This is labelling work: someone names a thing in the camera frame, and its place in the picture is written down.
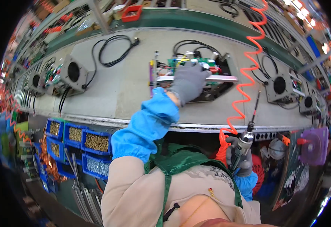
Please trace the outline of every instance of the brass screw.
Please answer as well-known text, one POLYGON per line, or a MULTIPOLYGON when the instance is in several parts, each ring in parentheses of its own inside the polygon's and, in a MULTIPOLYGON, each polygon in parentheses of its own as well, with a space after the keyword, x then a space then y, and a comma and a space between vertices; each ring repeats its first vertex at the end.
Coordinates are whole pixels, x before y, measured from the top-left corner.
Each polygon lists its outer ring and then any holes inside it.
POLYGON ((51 149, 55 156, 59 157, 59 145, 55 143, 51 143, 51 149))
POLYGON ((57 136, 58 131, 59 131, 59 123, 52 121, 50 126, 50 134, 57 136))
POLYGON ((81 142, 81 133, 82 133, 82 129, 70 127, 69 128, 69 136, 68 136, 68 138, 70 140, 81 142))
POLYGON ((107 152, 109 148, 109 138, 94 134, 86 134, 85 146, 94 150, 107 152))

